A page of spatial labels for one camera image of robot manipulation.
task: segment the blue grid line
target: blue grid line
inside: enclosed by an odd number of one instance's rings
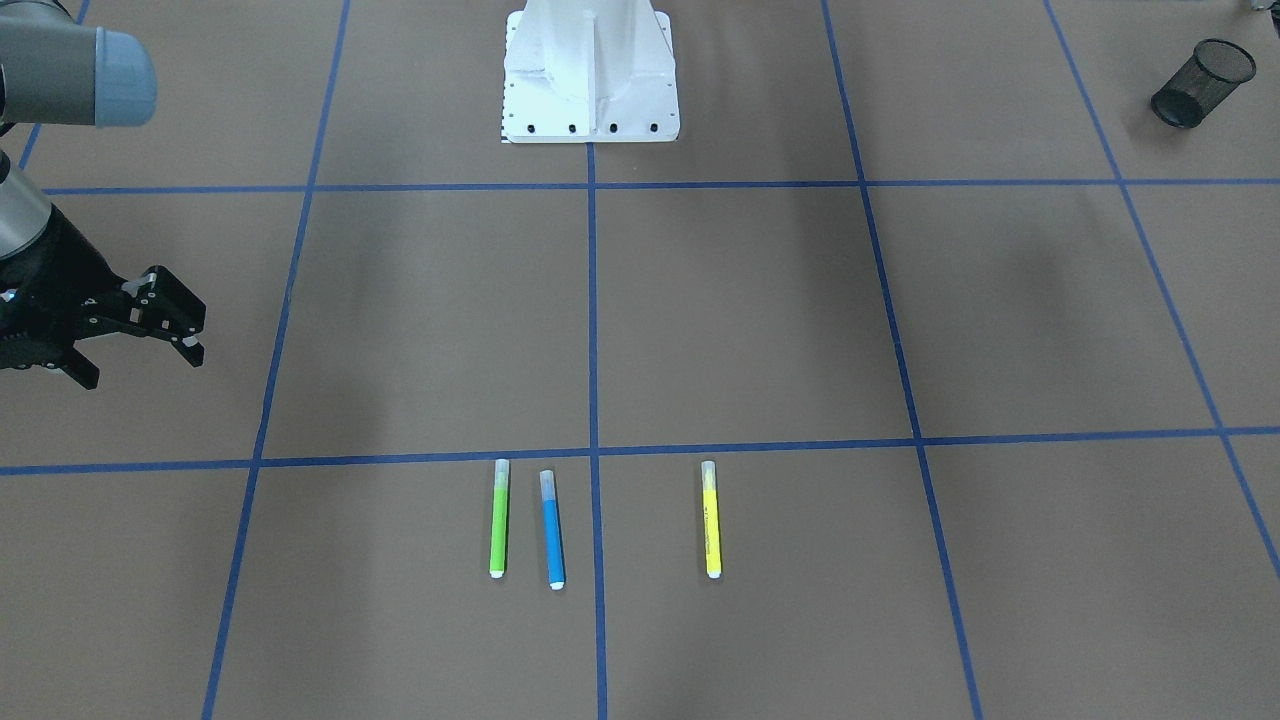
[[[609,671],[604,606],[604,514],[600,501],[600,293],[596,272],[595,143],[586,143],[588,407],[591,447],[591,553],[595,560],[595,714],[609,717]]]
[[[915,456],[920,465],[920,479],[924,483],[924,497],[929,506],[929,520],[933,525],[933,539],[937,544],[938,564],[942,570],[942,582],[947,591],[947,603],[951,606],[951,623],[955,628],[956,647],[960,652],[960,662],[964,666],[965,685],[969,691],[969,705],[973,710],[974,720],[983,720],[982,698],[978,694],[978,680],[973,670],[973,660],[969,653],[969,639],[964,629],[964,616],[960,612],[960,597],[956,592],[955,578],[951,573],[951,553],[947,551],[946,533],[942,528],[942,515],[938,510],[937,495],[933,491],[933,475],[929,471],[929,459],[925,446],[922,442],[920,418],[915,406],[915,395],[911,391],[911,377],[906,368],[906,355],[902,351],[902,336],[897,327],[897,315],[893,311],[893,296],[890,292],[888,274],[884,269],[884,256],[881,251],[879,232],[876,227],[876,213],[872,209],[870,190],[867,186],[867,172],[863,165],[861,150],[858,145],[858,129],[854,124],[854,113],[849,102],[849,90],[845,85],[844,65],[840,61],[840,47],[836,44],[836,28],[831,20],[831,6],[827,0],[822,3],[823,23],[827,27],[827,44],[831,46],[831,61],[836,72],[836,86],[840,88],[840,104],[845,113],[845,127],[849,132],[849,145],[854,156],[854,168],[858,172],[858,181],[861,183],[859,191],[863,199],[863,213],[867,215],[867,231],[870,236],[872,252],[876,256],[876,273],[879,275],[881,292],[884,296],[884,315],[888,320],[890,334],[893,338],[893,354],[897,356],[897,369],[902,383],[902,397],[906,402],[906,414],[911,421],[911,438],[915,441]]]
[[[347,36],[347,18],[351,14],[351,0],[343,0],[342,17],[338,19],[338,32],[334,38],[333,60],[329,65],[329,79],[325,86],[324,102],[320,106],[320,122],[316,127],[315,147],[311,154],[311,170],[307,174],[307,191],[302,200],[298,218],[298,232],[293,242],[293,256],[289,260],[289,275],[284,286],[284,300],[280,304],[280,319],[275,331],[275,347],[271,352],[271,366],[266,375],[266,388],[262,393],[262,419],[253,443],[253,460],[244,483],[244,501],[241,505],[239,524],[236,530],[236,547],[232,551],[230,571],[227,577],[227,594],[223,600],[223,612],[218,623],[218,638],[214,643],[214,659],[209,669],[209,685],[205,689],[205,703],[201,720],[212,720],[214,703],[218,700],[218,683],[221,678],[223,659],[227,652],[227,637],[230,632],[232,611],[236,606],[236,591],[239,584],[241,565],[244,560],[244,543],[248,538],[248,524],[253,511],[253,496],[257,491],[259,470],[262,450],[266,445],[266,432],[271,420],[271,405],[275,400],[275,383],[280,372],[280,357],[284,354],[284,337],[289,327],[289,310],[293,299],[293,284],[298,275],[298,263],[302,258],[302,245],[306,241],[307,222],[311,215],[311,201],[316,177],[320,173],[320,156],[324,152],[325,131],[329,126],[329,108],[333,105],[334,88],[338,85],[338,68],[342,65],[342,47]]]
[[[81,3],[79,13],[76,14],[76,24],[84,24],[84,15],[88,14],[90,0],[83,0]],[[27,136],[27,145],[22,149],[22,158],[18,160],[18,168],[26,170],[27,163],[31,161],[31,152],[36,150],[36,141],[40,140],[40,128],[42,123],[36,123],[31,127],[31,135]]]
[[[1048,13],[1048,19],[1053,26],[1053,32],[1057,35],[1057,41],[1062,46],[1062,55],[1066,58],[1066,64],[1071,70],[1071,77],[1075,78],[1075,86],[1080,92],[1080,97],[1084,100],[1085,109],[1089,111],[1089,118],[1093,120],[1093,129],[1098,133],[1098,141],[1102,143],[1102,151],[1107,156],[1107,163],[1111,165],[1111,172],[1117,181],[1120,193],[1124,196],[1125,206],[1129,209],[1129,218],[1133,220],[1133,227],[1138,232],[1138,240],[1142,242],[1142,250],[1147,255],[1147,263],[1151,265],[1151,272],[1156,278],[1156,284],[1160,287],[1160,295],[1165,300],[1165,307],[1169,310],[1169,316],[1174,322],[1174,328],[1178,331],[1178,337],[1187,354],[1187,361],[1190,364],[1192,372],[1196,374],[1196,382],[1199,384],[1201,393],[1204,396],[1204,405],[1208,406],[1210,416],[1213,419],[1213,428],[1219,433],[1222,442],[1222,450],[1226,452],[1228,460],[1231,464],[1231,471],[1235,473],[1235,480],[1240,486],[1240,493],[1244,495],[1244,502],[1249,509],[1249,514],[1253,516],[1253,524],[1258,529],[1258,536],[1262,539],[1262,547],[1266,550],[1267,557],[1271,560],[1271,568],[1275,571],[1276,578],[1280,578],[1280,553],[1276,552],[1276,546],[1271,539],[1271,533],[1267,529],[1266,520],[1263,520],[1258,503],[1253,497],[1253,489],[1249,487],[1249,480],[1244,475],[1244,469],[1240,466],[1240,462],[1235,456],[1235,448],[1231,446],[1231,437],[1222,424],[1222,416],[1219,413],[1217,404],[1213,401],[1213,393],[1210,391],[1208,382],[1204,379],[1204,373],[1201,370],[1199,360],[1196,357],[1196,350],[1192,347],[1190,336],[1187,333],[1185,325],[1183,325],[1181,315],[1178,313],[1178,306],[1174,304],[1174,296],[1169,290],[1169,284],[1165,282],[1165,275],[1160,269],[1160,263],[1156,260],[1156,252],[1151,246],[1147,231],[1142,224],[1142,218],[1138,215],[1138,208],[1134,205],[1133,196],[1129,192],[1128,181],[1125,181],[1124,174],[1120,172],[1120,164],[1116,161],[1115,152],[1111,150],[1111,142],[1107,140],[1107,133],[1102,128],[1102,120],[1098,118],[1098,111],[1093,105],[1093,100],[1089,97],[1089,91],[1084,87],[1084,78],[1080,76],[1080,69],[1075,64],[1075,56],[1071,54],[1071,47],[1066,42],[1066,33],[1062,32],[1062,24],[1057,19],[1057,13],[1053,12],[1053,4],[1051,0],[1043,0],[1043,3],[1044,12]]]
[[[1138,186],[1270,186],[1280,184],[1280,178],[1146,178],[1125,179],[1125,184]],[[768,188],[824,188],[824,187],[1074,187],[1120,184],[1114,178],[934,178],[934,179],[868,179],[868,181],[689,181],[689,182],[598,182],[598,191],[614,190],[768,190]],[[51,187],[46,195],[230,195],[297,192],[308,190],[305,184],[175,184],[151,187]],[[436,183],[344,183],[317,184],[312,192],[513,192],[539,190],[588,190],[581,182],[436,182]]]
[[[915,438],[868,438],[868,439],[817,439],[817,441],[778,441],[778,442],[718,442],[690,445],[622,445],[600,446],[600,457],[632,457],[641,455],[712,455],[735,452],[801,452],[822,450],[876,450],[886,447],[927,447],[984,446],[984,445],[1029,445],[1029,443],[1070,443],[1070,442],[1114,442],[1134,439],[1178,439],[1197,437],[1219,437],[1226,433],[1236,437],[1280,436],[1280,425],[1248,425],[1239,428],[1170,428],[1148,430],[1111,430],[1076,433],[1024,433],[988,436],[938,436]],[[475,450],[456,452],[404,452],[387,455],[332,455],[230,459],[230,460],[172,460],[142,462],[84,462],[70,465],[12,465],[0,466],[0,478],[22,478],[40,475],[92,475],[108,473],[165,473],[186,470],[244,470],[253,468],[333,468],[346,465],[413,465],[431,462],[474,462],[492,461],[499,457],[511,460],[541,460],[552,457],[590,457],[590,447],[553,447],[534,450]]]

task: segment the white plastic base plate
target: white plastic base plate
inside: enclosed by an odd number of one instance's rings
[[[524,10],[507,18],[507,50]],[[654,13],[675,50],[671,18]],[[557,94],[545,77],[507,73],[502,101],[503,142],[671,142],[680,136],[676,78],[634,77],[626,91],[602,99],[594,114],[585,99]]]

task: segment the green marker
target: green marker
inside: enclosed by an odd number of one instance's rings
[[[499,460],[493,469],[493,536],[489,542],[489,577],[507,571],[507,495],[511,489],[511,461]]]

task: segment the blue marker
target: blue marker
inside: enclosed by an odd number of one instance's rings
[[[543,470],[543,527],[547,529],[547,582],[553,591],[564,588],[564,551],[559,541],[559,507],[556,505],[556,473]]]

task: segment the light blue joint cap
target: light blue joint cap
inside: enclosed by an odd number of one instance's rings
[[[97,28],[93,124],[136,127],[156,113],[156,69],[132,35]]]

